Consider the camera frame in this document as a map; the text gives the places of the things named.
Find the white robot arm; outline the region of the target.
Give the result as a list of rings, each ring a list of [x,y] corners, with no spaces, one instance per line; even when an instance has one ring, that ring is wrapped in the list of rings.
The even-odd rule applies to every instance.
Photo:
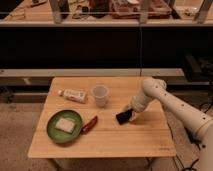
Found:
[[[213,117],[206,115],[166,90],[166,82],[152,77],[142,81],[140,91],[132,97],[124,111],[130,110],[129,121],[136,120],[157,99],[201,142],[197,171],[213,167]]]

